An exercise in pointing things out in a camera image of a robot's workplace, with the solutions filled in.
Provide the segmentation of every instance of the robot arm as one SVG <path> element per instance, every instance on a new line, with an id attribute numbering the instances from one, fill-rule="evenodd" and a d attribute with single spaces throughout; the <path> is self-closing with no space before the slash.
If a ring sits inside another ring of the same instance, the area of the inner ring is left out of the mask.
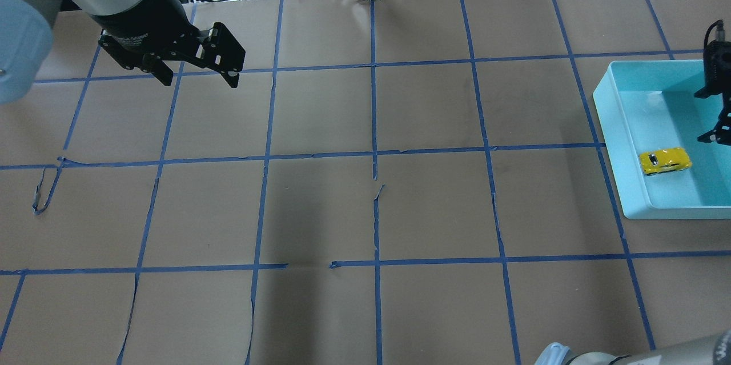
<path id="1" fill-rule="evenodd" d="M 51 27 L 62 0 L 0 0 L 0 103 L 26 94 L 50 52 Z M 139 68 L 172 84 L 165 61 L 214 69 L 238 85 L 245 50 L 226 26 L 199 31 L 179 0 L 73 0 L 104 32 L 99 44 L 125 69 Z"/>

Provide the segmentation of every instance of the light blue plastic tray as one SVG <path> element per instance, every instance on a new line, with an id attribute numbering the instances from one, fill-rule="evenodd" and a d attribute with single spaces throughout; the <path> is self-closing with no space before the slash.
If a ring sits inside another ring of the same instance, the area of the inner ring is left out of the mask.
<path id="1" fill-rule="evenodd" d="M 622 211 L 630 219 L 731 219 L 731 146 L 699 143 L 721 97 L 694 98 L 702 61 L 615 61 L 593 94 Z M 693 167 L 645 176 L 639 154 L 683 147 Z"/>

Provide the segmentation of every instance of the yellow toy car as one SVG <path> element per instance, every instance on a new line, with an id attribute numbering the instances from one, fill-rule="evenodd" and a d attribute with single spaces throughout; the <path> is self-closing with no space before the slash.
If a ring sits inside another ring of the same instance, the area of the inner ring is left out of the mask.
<path id="1" fill-rule="evenodd" d="M 640 154 L 640 164 L 647 176 L 687 170 L 693 165 L 688 153 L 679 147 L 644 152 Z"/>

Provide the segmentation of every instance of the blue tape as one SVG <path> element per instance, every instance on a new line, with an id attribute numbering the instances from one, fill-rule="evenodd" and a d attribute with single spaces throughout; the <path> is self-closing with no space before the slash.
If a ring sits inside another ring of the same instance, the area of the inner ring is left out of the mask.
<path id="1" fill-rule="evenodd" d="M 195 12 L 198 8 L 198 4 L 193 4 L 193 11 L 191 13 L 191 19 L 190 21 L 193 22 L 195 19 Z M 135 313 L 135 302 L 136 302 L 136 294 L 138 293 L 138 286 L 139 286 L 139 275 L 142 273 L 142 264 L 144 261 L 144 251 L 147 248 L 147 240 L 150 234 L 150 225 L 152 223 L 152 215 L 155 210 L 155 201 L 157 199 L 157 190 L 160 184 L 160 178 L 162 177 L 162 168 L 164 166 L 164 159 L 165 159 L 165 151 L 167 150 L 167 141 L 170 138 L 170 128 L 172 128 L 172 116 L 175 115 L 175 105 L 178 101 L 178 93 L 180 92 L 180 82 L 182 81 L 182 74 L 183 69 L 185 68 L 185 63 L 181 61 L 180 65 L 178 66 L 178 74 L 175 76 L 175 91 L 172 92 L 172 100 L 170 102 L 170 112 L 167 115 L 167 124 L 165 126 L 165 134 L 162 139 L 162 148 L 160 149 L 160 159 L 158 161 L 157 165 L 157 175 L 155 176 L 155 184 L 152 187 L 152 194 L 150 195 L 150 208 L 148 209 L 147 218 L 144 220 L 144 229 L 143 229 L 143 235 L 142 240 L 139 245 L 139 254 L 138 254 L 138 262 L 136 263 L 136 269 L 135 269 L 135 289 L 132 292 L 132 303 L 131 303 L 131 310 L 130 310 L 130 316 L 128 317 L 127 321 L 127 328 L 126 333 L 124 335 L 124 342 L 122 343 L 122 347 L 119 350 L 119 355 L 117 356 L 117 365 L 122 364 L 122 360 L 124 358 L 124 350 L 127 345 L 127 338 L 130 336 L 130 328 L 132 323 L 132 316 Z"/>
<path id="2" fill-rule="evenodd" d="M 378 179 L 378 109 L 376 97 L 376 3 L 371 1 L 371 146 L 373 148 L 373 179 Z"/>
<path id="3" fill-rule="evenodd" d="M 485 147 L 482 146 L 470 146 L 465 148 L 428 148 L 428 149 L 406 149 L 399 151 L 397 149 L 391 149 L 388 151 L 378 151 L 379 155 L 410 155 L 410 154 L 447 154 L 454 152 L 482 152 L 485 151 Z"/>
<path id="4" fill-rule="evenodd" d="M 18 286 L 15 287 L 15 294 L 13 294 L 13 302 L 10 303 L 10 309 L 7 312 L 5 318 L 5 325 L 2 327 L 2 334 L 0 334 L 0 352 L 2 352 L 2 346 L 5 344 L 5 338 L 7 337 L 7 331 L 10 328 L 10 322 L 13 320 L 13 314 L 15 314 L 15 307 L 18 305 L 18 298 L 21 297 L 21 290 L 23 290 L 23 283 L 26 281 L 26 276 L 21 275 L 18 279 Z"/>
<path id="5" fill-rule="evenodd" d="M 61 178 L 61 173 L 63 172 L 63 165 L 65 164 L 66 159 L 64 157 L 58 157 L 58 160 L 60 161 L 60 164 L 57 166 L 51 166 L 55 168 L 55 178 L 53 178 L 53 183 L 50 186 L 50 190 L 48 191 L 48 197 L 46 198 L 46 201 L 44 202 L 43 206 L 41 208 L 38 207 L 40 202 L 40 190 L 41 186 L 43 185 L 43 180 L 45 177 L 45 170 L 47 168 L 43 168 L 43 173 L 41 174 L 41 179 L 38 181 L 38 185 L 36 185 L 36 190 L 33 196 L 33 204 L 31 208 L 33 209 L 33 214 L 38 216 L 40 214 L 43 214 L 45 210 L 50 205 L 51 200 L 53 199 L 53 194 L 55 193 L 55 188 L 58 186 L 58 180 Z"/>
<path id="6" fill-rule="evenodd" d="M 0 165 L 0 171 L 5 170 L 42 170 L 45 168 L 55 167 L 53 164 L 34 164 L 34 165 Z"/>
<path id="7" fill-rule="evenodd" d="M 676 59 L 676 56 L 673 55 L 673 51 L 670 50 L 670 44 L 668 44 L 668 39 L 665 37 L 665 32 L 663 32 L 662 26 L 660 26 L 660 19 L 658 19 L 655 8 L 652 6 L 652 1 L 645 0 L 645 3 L 647 3 L 647 7 L 650 8 L 650 14 L 652 14 L 652 19 L 655 21 L 655 26 L 657 27 L 657 32 L 660 34 L 660 39 L 662 39 L 662 44 L 665 46 L 665 52 L 668 53 L 668 56 L 671 59 Z"/>
<path id="8" fill-rule="evenodd" d="M 93 77 L 89 78 L 89 81 L 116 81 L 117 79 L 148 79 L 155 78 L 153 74 L 138 74 L 138 75 L 116 75 L 112 77 Z"/>
<path id="9" fill-rule="evenodd" d="M 436 61 L 404 61 L 404 62 L 378 62 L 375 66 L 418 66 L 418 65 L 443 65 L 447 63 L 468 63 L 468 59 L 444 59 Z"/>
<path id="10" fill-rule="evenodd" d="M 372 154 L 373 154 L 373 152 L 370 152 L 370 151 L 323 152 L 323 153 L 319 153 L 319 154 L 286 154 L 286 155 L 270 155 L 269 160 L 279 161 L 280 159 L 370 157 Z"/>
<path id="11" fill-rule="evenodd" d="M 570 144 L 538 144 L 538 145 L 514 145 L 514 146 L 491 146 L 490 151 L 517 151 L 530 149 L 573 149 L 573 148 L 596 148 L 599 143 L 570 143 Z"/>
<path id="12" fill-rule="evenodd" d="M 566 34 L 566 27 L 564 26 L 564 21 L 561 18 L 561 10 L 559 9 L 559 3 L 556 0 L 551 0 L 553 2 L 553 9 L 556 11 L 556 17 L 559 19 L 559 27 L 561 28 L 561 35 L 564 37 L 564 42 L 566 43 L 566 50 L 569 53 L 571 66 L 574 71 L 574 78 L 576 79 L 576 85 L 579 89 L 579 94 L 581 97 L 581 103 L 584 107 L 584 113 L 587 115 L 587 120 L 589 124 L 589 128 L 592 131 L 592 139 L 595 143 L 598 143 L 599 139 L 596 136 L 596 128 L 595 124 L 593 123 L 592 119 L 592 113 L 588 108 L 587 103 L 587 96 L 584 94 L 583 85 L 581 83 L 581 79 L 579 77 L 578 70 L 576 69 L 576 61 L 574 59 L 573 52 L 571 50 L 571 44 L 569 42 L 569 37 Z M 650 327 L 650 321 L 647 316 L 647 311 L 645 310 L 645 303 L 642 299 L 642 291 L 640 289 L 640 282 L 637 281 L 637 274 L 634 271 L 634 263 L 632 263 L 632 257 L 629 253 L 629 245 L 627 244 L 627 240 L 624 236 L 624 227 L 622 226 L 622 220 L 619 215 L 619 207 L 617 206 L 616 199 L 614 198 L 614 191 L 612 190 L 612 183 L 609 178 L 609 172 L 607 165 L 604 161 L 604 156 L 601 154 L 600 147 L 596 147 L 596 156 L 598 156 L 600 161 L 600 167 L 601 167 L 601 173 L 604 176 L 605 185 L 607 188 L 607 192 L 609 194 L 610 202 L 612 204 L 612 211 L 614 213 L 614 221 L 616 221 L 617 230 L 619 233 L 619 238 L 622 243 L 622 248 L 624 250 L 624 258 L 626 258 L 627 261 L 627 268 L 629 269 L 629 277 L 632 280 L 632 287 L 634 287 L 634 296 L 637 298 L 637 305 L 640 309 L 640 316 L 642 317 L 642 325 L 645 328 L 645 334 L 647 336 L 648 345 L 651 350 L 655 349 L 655 341 L 652 334 L 652 329 Z"/>
<path id="13" fill-rule="evenodd" d="M 603 57 L 624 57 L 643 55 L 667 55 L 666 51 L 638 51 L 634 53 L 595 53 L 595 54 L 574 54 L 574 58 L 603 58 Z"/>
<path id="14" fill-rule="evenodd" d="M 640 252 L 630 254 L 634 259 L 648 258 L 694 258 L 694 256 L 731 256 L 731 250 L 718 251 L 669 251 L 669 252 Z"/>
<path id="15" fill-rule="evenodd" d="M 375 198 L 373 198 L 373 273 L 374 289 L 376 299 L 376 362 L 378 365 L 383 363 L 383 332 L 382 332 L 382 316 L 381 316 L 381 235 L 380 235 L 380 210 L 379 199 L 385 184 L 381 185 Z"/>
<path id="16" fill-rule="evenodd" d="M 0 276 L 18 275 L 75 275 L 75 274 L 134 274 L 160 272 L 215 272 L 215 271 L 251 271 L 253 269 L 280 270 L 287 268 L 285 263 L 264 264 L 204 264 L 204 266 L 143 266 L 123 268 L 59 268 L 59 269 L 19 269 L 0 271 Z"/>
<path id="17" fill-rule="evenodd" d="M 94 57 L 91 59 L 91 66 L 89 66 L 89 73 L 86 74 L 86 79 L 84 79 L 84 87 L 81 89 L 81 95 L 79 96 L 79 102 L 76 104 L 76 110 L 74 111 L 74 117 L 71 119 L 71 125 L 69 125 L 69 132 L 66 134 L 66 141 L 63 142 L 63 150 L 66 151 L 66 149 L 69 148 L 69 144 L 71 143 L 71 136 L 74 133 L 74 128 L 76 128 L 76 121 L 79 119 L 79 113 L 81 112 L 81 105 L 84 103 L 84 97 L 86 96 L 86 91 L 89 89 L 89 80 L 91 79 L 91 73 L 94 72 L 94 66 L 97 65 L 97 58 L 99 58 L 99 51 L 102 49 L 97 44 L 97 50 L 94 51 Z"/>
<path id="18" fill-rule="evenodd" d="M 702 53 L 703 50 L 671 50 L 673 54 L 692 54 Z M 665 51 L 636 51 L 627 53 L 582 53 L 574 54 L 574 58 L 601 58 L 601 57 L 619 57 L 619 56 L 643 56 L 643 55 L 668 55 Z M 386 66 L 418 66 L 418 65 L 443 65 L 450 63 L 470 63 L 475 62 L 496 62 L 496 61 L 532 61 L 541 59 L 568 59 L 569 55 L 523 55 L 513 57 L 495 57 L 495 58 L 471 58 L 471 59 L 445 59 L 433 61 L 400 61 L 400 62 L 371 62 L 371 63 L 352 63 L 343 65 L 320 65 L 320 66 L 288 66 L 278 68 L 279 71 L 319 71 L 326 69 L 351 69 L 351 68 L 373 68 Z M 251 73 L 271 73 L 272 68 L 255 68 L 242 69 L 242 74 Z M 193 71 L 192 73 L 174 73 L 173 77 L 199 77 L 202 75 L 218 75 L 216 71 Z M 120 75 L 116 77 L 93 77 L 89 81 L 117 81 L 117 79 L 145 79 L 154 78 L 151 74 L 140 75 Z M 34 81 L 36 84 L 62 83 L 62 82 L 84 82 L 86 78 L 63 78 L 63 79 L 39 79 Z"/>
<path id="19" fill-rule="evenodd" d="M 36 79 L 34 84 L 58 84 L 63 82 L 84 82 L 86 78 Z"/>
<path id="20" fill-rule="evenodd" d="M 378 127 L 376 104 L 376 3 L 371 0 L 371 138 L 373 139 L 373 179 L 378 179 Z M 376 365 L 383 365 L 383 318 L 381 316 L 381 237 L 379 234 L 379 198 L 385 184 L 373 198 L 373 289 L 376 310 Z"/>
<path id="21" fill-rule="evenodd" d="M 499 62 L 499 61 L 535 61 L 541 59 L 566 59 L 568 55 L 527 55 L 516 57 L 495 57 L 495 58 L 472 58 L 475 62 Z"/>
<path id="22" fill-rule="evenodd" d="M 160 161 L 136 162 L 78 162 L 68 158 L 63 159 L 64 168 L 100 168 L 100 167 L 149 167 L 160 165 Z"/>
<path id="23" fill-rule="evenodd" d="M 254 264 L 258 266 L 262 252 L 262 234 L 264 231 L 264 206 L 267 197 L 267 181 L 269 180 L 269 160 L 272 145 L 272 127 L 274 126 L 274 102 L 276 101 L 277 71 L 279 71 L 279 45 L 282 42 L 282 14 L 284 13 L 284 0 L 279 0 L 279 13 L 276 24 L 276 40 L 274 42 L 274 66 L 272 67 L 272 91 L 269 97 L 269 121 L 267 125 L 267 144 L 264 152 L 264 175 L 262 177 L 261 198 L 259 198 L 259 221 L 256 224 L 256 246 L 254 248 Z M 251 315 L 256 310 L 256 288 L 259 283 L 259 269 L 255 268 L 251 275 Z M 251 363 L 251 344 L 248 345 L 245 365 Z"/>
<path id="24" fill-rule="evenodd" d="M 512 291 L 510 290 L 510 277 L 507 268 L 507 258 L 505 255 L 505 246 L 500 232 L 500 220 L 498 218 L 498 209 L 495 198 L 495 178 L 493 175 L 493 163 L 490 155 L 490 142 L 488 140 L 487 129 L 485 128 L 485 115 L 483 114 L 483 101 L 480 94 L 480 81 L 477 77 L 477 63 L 475 62 L 475 47 L 472 43 L 472 32 L 469 27 L 469 18 L 467 16 L 467 5 L 464 0 L 459 0 L 462 8 L 462 19 L 464 19 L 464 29 L 467 34 L 467 45 L 469 47 L 469 57 L 472 61 L 472 80 L 475 84 L 475 100 L 477 102 L 477 114 L 480 118 L 480 131 L 483 134 L 483 149 L 485 151 L 485 162 L 487 165 L 488 180 L 490 181 L 491 205 L 493 207 L 493 217 L 495 220 L 495 233 L 498 241 L 498 249 L 503 268 L 503 285 L 505 287 L 505 300 L 507 305 L 507 315 L 510 325 L 510 338 L 512 339 L 512 351 L 515 357 L 515 364 L 520 365 L 520 346 L 517 341 L 517 329 L 515 326 L 515 311 L 512 304 Z"/>
<path id="25" fill-rule="evenodd" d="M 351 68 L 370 68 L 370 63 L 350 63 L 345 65 L 317 65 L 317 66 L 292 66 L 277 68 L 277 71 L 283 73 L 291 73 L 292 71 L 322 71 L 324 69 L 351 69 Z"/>

